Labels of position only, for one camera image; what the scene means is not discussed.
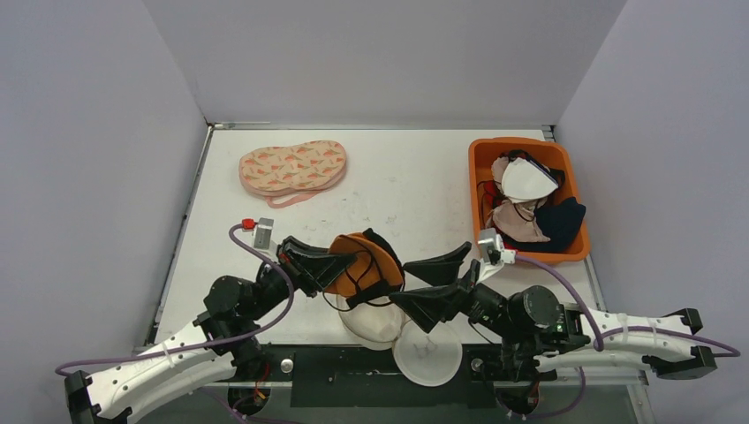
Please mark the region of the round white mesh laundry bag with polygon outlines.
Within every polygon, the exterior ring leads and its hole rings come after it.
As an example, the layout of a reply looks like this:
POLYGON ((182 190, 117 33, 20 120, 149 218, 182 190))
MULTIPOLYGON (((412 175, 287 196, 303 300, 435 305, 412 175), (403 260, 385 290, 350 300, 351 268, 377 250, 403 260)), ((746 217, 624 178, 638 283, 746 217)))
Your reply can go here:
POLYGON ((458 374, 463 346, 450 326, 439 323, 427 333, 395 305, 350 307, 340 295, 335 301, 342 325, 353 340, 373 351, 391 352, 397 369, 409 381, 438 387, 458 374))

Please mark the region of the floral mesh laundry bag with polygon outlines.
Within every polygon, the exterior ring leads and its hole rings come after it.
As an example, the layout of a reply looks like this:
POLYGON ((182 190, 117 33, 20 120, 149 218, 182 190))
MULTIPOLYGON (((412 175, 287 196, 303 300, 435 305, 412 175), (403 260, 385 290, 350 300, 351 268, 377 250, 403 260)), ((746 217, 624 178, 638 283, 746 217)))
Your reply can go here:
POLYGON ((239 159, 238 180, 271 208, 287 208, 312 199, 343 179, 348 155, 337 141, 257 148, 239 159))

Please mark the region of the beige pink lace bra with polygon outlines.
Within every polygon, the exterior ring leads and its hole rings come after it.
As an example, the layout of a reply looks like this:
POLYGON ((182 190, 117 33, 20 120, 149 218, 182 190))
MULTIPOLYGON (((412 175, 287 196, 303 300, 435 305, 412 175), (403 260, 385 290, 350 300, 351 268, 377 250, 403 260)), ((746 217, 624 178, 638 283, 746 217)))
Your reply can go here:
POLYGON ((491 165, 493 187, 496 189, 496 205, 487 214, 486 223, 492 223, 504 238, 519 243, 547 243, 551 240, 537 224, 535 212, 549 201, 549 197, 513 203, 504 193, 502 177, 509 165, 507 156, 501 156, 491 165))

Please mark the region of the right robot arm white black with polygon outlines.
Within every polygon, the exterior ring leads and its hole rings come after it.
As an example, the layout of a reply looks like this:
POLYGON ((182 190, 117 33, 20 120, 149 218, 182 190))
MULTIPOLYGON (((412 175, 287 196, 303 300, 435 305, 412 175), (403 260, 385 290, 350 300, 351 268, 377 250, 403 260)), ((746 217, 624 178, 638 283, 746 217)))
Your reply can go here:
POLYGON ((558 368, 573 367, 630 367, 665 380, 692 380, 717 368, 712 344, 697 335, 702 323, 695 309, 655 318, 594 310, 550 266, 496 241, 483 245, 481 258, 460 276, 469 249, 464 244, 448 254, 407 262, 404 270, 427 286, 391 293, 389 299, 426 333, 462 314, 499 336, 496 360, 484 361, 499 380, 544 379, 558 368), (573 303, 564 304, 542 285, 510 296, 486 285, 488 277, 518 261, 546 270, 573 303))

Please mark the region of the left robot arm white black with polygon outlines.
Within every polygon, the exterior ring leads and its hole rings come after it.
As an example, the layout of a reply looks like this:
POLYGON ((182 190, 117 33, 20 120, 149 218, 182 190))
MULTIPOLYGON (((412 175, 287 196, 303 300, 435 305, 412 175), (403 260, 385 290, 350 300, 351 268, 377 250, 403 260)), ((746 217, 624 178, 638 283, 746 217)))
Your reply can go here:
POLYGON ((204 312, 174 335, 142 354, 105 360, 107 369, 82 370, 64 379, 73 423, 134 423, 157 407, 212 382, 249 381, 263 369, 257 335, 279 323, 259 325, 279 305, 288 313, 297 290, 313 297, 325 291, 356 260, 286 238, 276 259, 262 260, 255 280, 220 276, 204 298, 204 312))

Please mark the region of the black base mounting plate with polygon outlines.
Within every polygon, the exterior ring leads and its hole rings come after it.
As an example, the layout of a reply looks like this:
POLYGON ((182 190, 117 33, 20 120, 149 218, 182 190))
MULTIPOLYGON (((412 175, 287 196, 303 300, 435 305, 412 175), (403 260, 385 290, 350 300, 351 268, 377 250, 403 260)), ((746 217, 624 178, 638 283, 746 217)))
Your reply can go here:
POLYGON ((492 408, 495 384, 514 396, 532 384, 557 378, 523 366, 512 373, 501 364, 500 348, 468 344, 458 371, 438 387, 420 386, 398 369, 389 351, 348 345, 268 344, 250 374, 228 381, 227 403, 255 414, 287 390, 293 407, 429 407, 463 405, 492 408))

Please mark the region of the navy blue garment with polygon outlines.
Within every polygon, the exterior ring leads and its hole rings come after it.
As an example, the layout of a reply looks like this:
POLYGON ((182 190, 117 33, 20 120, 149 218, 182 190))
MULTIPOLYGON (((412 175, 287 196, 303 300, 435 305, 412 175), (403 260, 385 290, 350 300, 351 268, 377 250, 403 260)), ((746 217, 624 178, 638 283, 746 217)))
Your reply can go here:
POLYGON ((556 205, 539 208, 535 214, 535 223, 549 241, 518 242, 516 248, 527 252, 560 254, 570 247, 579 235, 585 214, 586 207, 575 197, 564 199, 556 205))

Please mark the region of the red black strappy garment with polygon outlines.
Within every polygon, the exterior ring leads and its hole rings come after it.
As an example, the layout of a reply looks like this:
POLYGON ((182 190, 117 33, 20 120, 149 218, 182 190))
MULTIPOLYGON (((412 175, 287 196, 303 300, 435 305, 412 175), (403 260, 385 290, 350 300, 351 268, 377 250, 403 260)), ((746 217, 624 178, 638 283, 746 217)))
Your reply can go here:
POLYGON ((492 228, 497 230, 501 235, 503 245, 506 248, 517 250, 517 244, 508 235, 500 231, 494 223, 493 216, 495 209, 500 207, 506 200, 498 183, 494 180, 481 180, 476 184, 476 194, 478 196, 479 231, 475 234, 474 241, 478 241, 478 234, 481 230, 492 228))

